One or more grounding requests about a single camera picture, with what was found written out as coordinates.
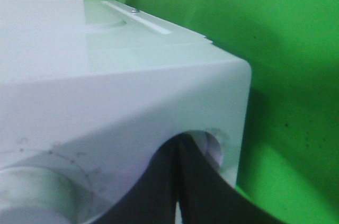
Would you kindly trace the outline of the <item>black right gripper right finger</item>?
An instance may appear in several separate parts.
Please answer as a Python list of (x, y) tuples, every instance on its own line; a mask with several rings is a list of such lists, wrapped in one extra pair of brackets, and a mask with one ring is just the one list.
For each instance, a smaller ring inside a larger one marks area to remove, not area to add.
[(183, 223), (281, 223), (232, 188), (186, 133), (179, 135), (177, 163)]

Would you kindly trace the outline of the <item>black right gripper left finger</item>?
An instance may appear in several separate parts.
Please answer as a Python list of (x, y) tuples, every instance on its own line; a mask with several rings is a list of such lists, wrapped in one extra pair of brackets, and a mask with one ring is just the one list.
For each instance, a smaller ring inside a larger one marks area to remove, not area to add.
[(179, 140), (177, 135), (161, 145), (140, 179), (99, 223), (175, 223)]

